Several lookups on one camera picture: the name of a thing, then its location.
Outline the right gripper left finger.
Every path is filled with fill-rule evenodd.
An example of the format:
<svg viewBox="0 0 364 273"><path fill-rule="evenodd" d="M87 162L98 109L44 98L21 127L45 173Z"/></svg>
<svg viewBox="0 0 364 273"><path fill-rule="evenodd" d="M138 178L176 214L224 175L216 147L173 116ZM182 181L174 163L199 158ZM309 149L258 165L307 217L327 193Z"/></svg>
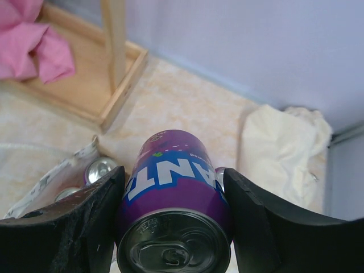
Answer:
<svg viewBox="0 0 364 273"><path fill-rule="evenodd" d="M109 272L124 188L117 167L59 202L1 220L1 272Z"/></svg>

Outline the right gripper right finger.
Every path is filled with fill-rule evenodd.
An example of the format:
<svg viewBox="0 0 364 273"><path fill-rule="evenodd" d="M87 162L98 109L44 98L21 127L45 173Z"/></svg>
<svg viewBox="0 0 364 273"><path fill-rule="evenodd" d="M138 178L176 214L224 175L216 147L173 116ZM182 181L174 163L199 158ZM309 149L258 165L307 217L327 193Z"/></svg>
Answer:
<svg viewBox="0 0 364 273"><path fill-rule="evenodd" d="M239 272L363 272L363 219L301 208L224 170Z"/></svg>

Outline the purple can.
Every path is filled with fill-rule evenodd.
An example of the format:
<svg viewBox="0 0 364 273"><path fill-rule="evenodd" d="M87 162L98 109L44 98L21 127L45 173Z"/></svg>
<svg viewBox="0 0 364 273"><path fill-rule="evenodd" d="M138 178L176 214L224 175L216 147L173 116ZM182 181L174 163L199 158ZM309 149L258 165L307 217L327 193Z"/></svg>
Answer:
<svg viewBox="0 0 364 273"><path fill-rule="evenodd" d="M231 208L203 143L164 130L142 146L116 215L122 272L225 272Z"/></svg>
<svg viewBox="0 0 364 273"><path fill-rule="evenodd" d="M99 157L93 160L84 171L85 185L91 185L111 170L117 167L117 163L110 157Z"/></svg>
<svg viewBox="0 0 364 273"><path fill-rule="evenodd" d="M215 169L217 181L219 182L223 192L225 191L225 187L224 187L225 169L226 169L226 167L218 167Z"/></svg>

